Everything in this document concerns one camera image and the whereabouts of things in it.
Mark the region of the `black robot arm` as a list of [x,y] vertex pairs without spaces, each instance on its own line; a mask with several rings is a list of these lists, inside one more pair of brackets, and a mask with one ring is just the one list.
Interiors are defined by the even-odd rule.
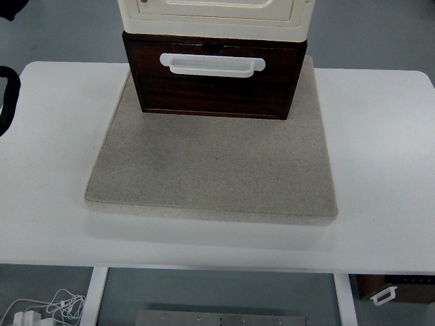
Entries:
[[0,15],[8,21],[13,21],[29,0],[0,0]]

